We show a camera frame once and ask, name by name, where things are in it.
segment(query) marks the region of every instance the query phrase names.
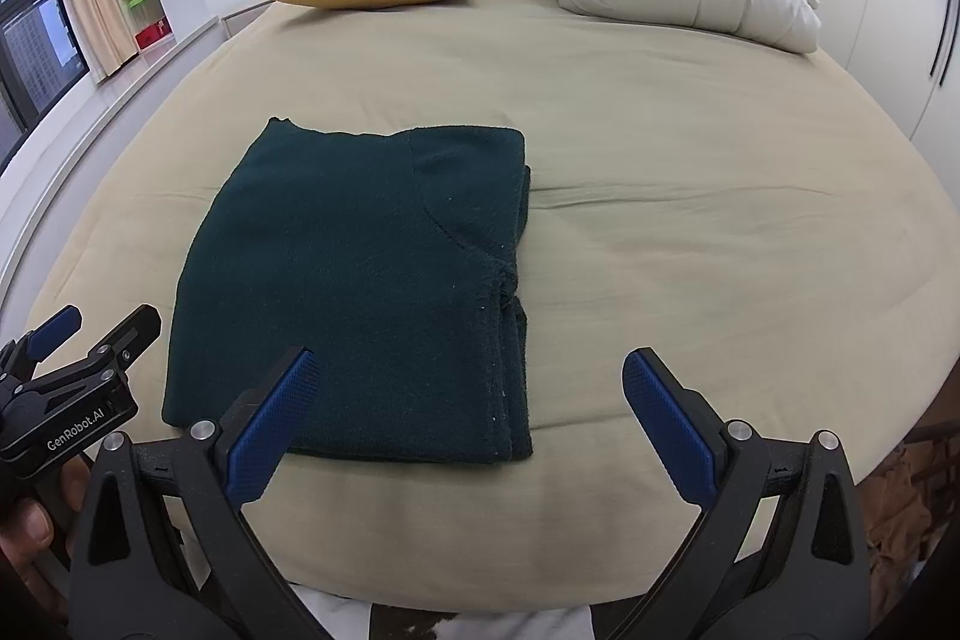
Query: folded dark green cloth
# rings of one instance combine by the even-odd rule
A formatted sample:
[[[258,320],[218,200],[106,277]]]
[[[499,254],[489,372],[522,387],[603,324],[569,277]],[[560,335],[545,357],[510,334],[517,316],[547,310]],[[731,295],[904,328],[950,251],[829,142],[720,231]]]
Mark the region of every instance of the folded dark green cloth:
[[[527,458],[515,291],[529,188],[509,128],[354,136],[271,119],[187,255],[163,420],[216,420],[302,345],[323,383],[295,450]]]

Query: beige bed sheet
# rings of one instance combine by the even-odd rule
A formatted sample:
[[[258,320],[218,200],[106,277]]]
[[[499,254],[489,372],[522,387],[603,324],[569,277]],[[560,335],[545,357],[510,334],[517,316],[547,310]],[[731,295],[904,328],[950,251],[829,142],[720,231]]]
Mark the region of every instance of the beige bed sheet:
[[[133,306],[157,306],[162,336],[131,370],[134,438],[172,433],[160,402],[176,280],[272,115],[382,134],[509,125],[533,170],[520,244],[533,458],[287,456],[245,513],[302,584],[455,611],[635,595],[696,510],[623,400],[627,352],[652,345],[721,416],[769,437],[833,429],[859,480],[960,351],[960,220],[824,54],[577,17],[556,0],[335,14],[277,4],[133,140],[32,311],[36,324],[68,302],[82,309],[59,362]]]

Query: metal screw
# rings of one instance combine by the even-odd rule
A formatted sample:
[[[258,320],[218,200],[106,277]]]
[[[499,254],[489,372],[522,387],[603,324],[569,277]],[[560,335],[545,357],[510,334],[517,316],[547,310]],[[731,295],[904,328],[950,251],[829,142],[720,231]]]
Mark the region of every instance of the metal screw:
[[[817,439],[829,451],[835,451],[840,447],[840,439],[833,432],[820,432],[817,434]]]
[[[743,442],[754,435],[754,430],[750,428],[750,424],[744,421],[731,421],[727,424],[727,434],[733,437],[733,439],[738,439]]]
[[[216,431],[217,427],[213,421],[197,421],[190,427],[190,437],[200,440],[210,439],[210,437],[213,437],[213,432]]]
[[[104,448],[107,448],[109,451],[118,451],[120,446],[123,445],[123,432],[111,432],[104,437]]]

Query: blue gripper pad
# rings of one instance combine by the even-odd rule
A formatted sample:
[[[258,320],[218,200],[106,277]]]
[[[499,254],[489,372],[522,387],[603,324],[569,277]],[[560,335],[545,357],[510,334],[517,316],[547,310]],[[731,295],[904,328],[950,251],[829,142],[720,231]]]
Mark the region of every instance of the blue gripper pad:
[[[662,365],[657,372],[656,354],[648,360],[647,352],[635,350],[623,362],[623,394],[683,501],[709,509],[717,495],[713,453],[677,399],[683,386]]]
[[[302,350],[230,448],[224,494],[234,509],[263,496],[319,390],[320,367]]]
[[[45,362],[56,348],[63,345],[80,330],[80,311],[68,304],[42,326],[38,326],[27,341],[27,358]]]

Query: red box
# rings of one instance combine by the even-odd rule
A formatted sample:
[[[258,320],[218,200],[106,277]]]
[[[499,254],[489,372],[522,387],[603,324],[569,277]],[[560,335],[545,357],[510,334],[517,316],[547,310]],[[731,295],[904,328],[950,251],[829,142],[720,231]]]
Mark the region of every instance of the red box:
[[[140,49],[147,49],[154,42],[160,42],[168,33],[170,33],[170,23],[167,23],[167,19],[164,17],[138,33],[136,44]]]

